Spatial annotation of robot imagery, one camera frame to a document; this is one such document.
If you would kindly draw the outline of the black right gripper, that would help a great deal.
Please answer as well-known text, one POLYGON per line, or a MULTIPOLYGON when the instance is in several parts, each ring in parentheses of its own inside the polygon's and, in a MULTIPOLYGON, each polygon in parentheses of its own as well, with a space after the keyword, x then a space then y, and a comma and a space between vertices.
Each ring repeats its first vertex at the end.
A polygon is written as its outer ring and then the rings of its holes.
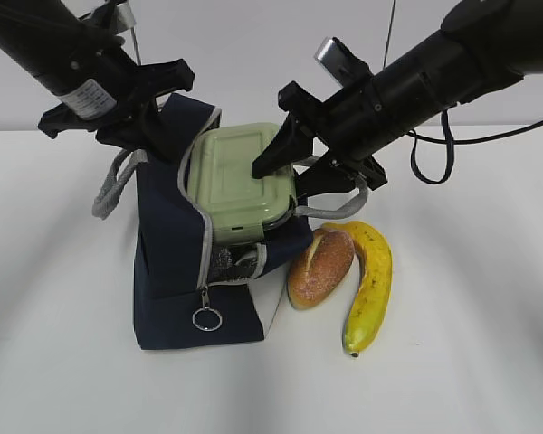
POLYGON ((383 136, 379 101, 373 76, 342 87, 321 101, 293 81, 279 92, 281 109, 288 113, 271 143, 252 162, 252 178, 261 179, 294 163, 304 171, 296 176, 298 197, 349 193, 364 183, 376 190, 386 184, 386 172, 375 160, 372 142, 383 136), (311 156, 313 140, 326 147, 311 156))

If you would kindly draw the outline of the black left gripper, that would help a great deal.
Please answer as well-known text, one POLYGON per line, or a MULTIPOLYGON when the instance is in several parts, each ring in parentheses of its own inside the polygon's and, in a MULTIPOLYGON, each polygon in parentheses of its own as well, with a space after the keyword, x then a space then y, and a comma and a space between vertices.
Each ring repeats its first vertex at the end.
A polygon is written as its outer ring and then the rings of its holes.
POLYGON ((166 163, 182 155, 161 118, 156 98, 192 89, 185 60, 137 65, 118 44, 63 46, 38 51, 38 81, 60 104, 42 114, 38 128, 55 139, 68 130, 125 150, 143 148, 166 163))

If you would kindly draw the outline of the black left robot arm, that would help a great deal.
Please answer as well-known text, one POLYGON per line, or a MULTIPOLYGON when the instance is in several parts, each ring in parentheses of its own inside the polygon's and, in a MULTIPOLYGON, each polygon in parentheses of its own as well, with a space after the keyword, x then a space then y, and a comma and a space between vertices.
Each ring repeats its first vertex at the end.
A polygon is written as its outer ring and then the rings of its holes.
POLYGON ((137 64, 122 48, 120 5, 106 1, 78 18, 61 1, 0 1, 0 49, 61 102, 38 123, 46 136, 85 130, 104 145, 175 162, 157 97, 190 91, 195 75, 182 59, 137 64))

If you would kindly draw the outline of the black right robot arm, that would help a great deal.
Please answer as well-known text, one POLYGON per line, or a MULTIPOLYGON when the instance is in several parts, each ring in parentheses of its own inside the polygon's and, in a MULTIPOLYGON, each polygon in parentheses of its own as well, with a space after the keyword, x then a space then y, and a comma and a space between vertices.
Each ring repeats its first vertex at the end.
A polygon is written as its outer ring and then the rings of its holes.
POLYGON ((278 100, 287 117, 252 163, 256 179, 299 162, 315 140, 326 153, 296 178, 298 196, 346 193, 358 178, 387 181, 375 153, 448 108, 543 74, 543 0, 462 1, 440 28, 380 72, 338 38, 317 50, 338 83, 319 100, 291 82, 278 100))

